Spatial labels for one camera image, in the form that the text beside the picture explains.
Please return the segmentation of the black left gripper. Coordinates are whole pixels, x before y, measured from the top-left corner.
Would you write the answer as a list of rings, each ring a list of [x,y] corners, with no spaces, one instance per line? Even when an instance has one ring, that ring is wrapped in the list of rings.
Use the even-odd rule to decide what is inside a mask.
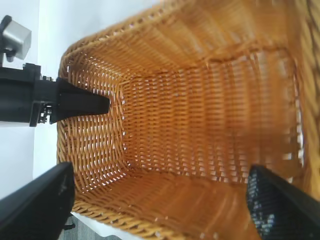
[[[80,116],[103,115],[110,109],[106,96],[76,87],[64,78],[41,75],[41,67],[0,68],[0,121],[36,127]]]

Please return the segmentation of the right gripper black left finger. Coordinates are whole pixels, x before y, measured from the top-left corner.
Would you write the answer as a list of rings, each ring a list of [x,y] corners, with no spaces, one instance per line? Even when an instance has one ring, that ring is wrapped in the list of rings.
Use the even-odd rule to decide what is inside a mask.
[[[57,240],[75,202],[73,165],[60,163],[0,201],[2,240]]]

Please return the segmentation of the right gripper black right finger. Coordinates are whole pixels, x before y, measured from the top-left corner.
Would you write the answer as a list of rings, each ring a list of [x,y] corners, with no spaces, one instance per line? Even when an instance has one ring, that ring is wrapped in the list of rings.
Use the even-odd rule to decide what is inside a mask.
[[[262,165],[252,165],[246,203],[263,240],[318,240],[320,203]]]

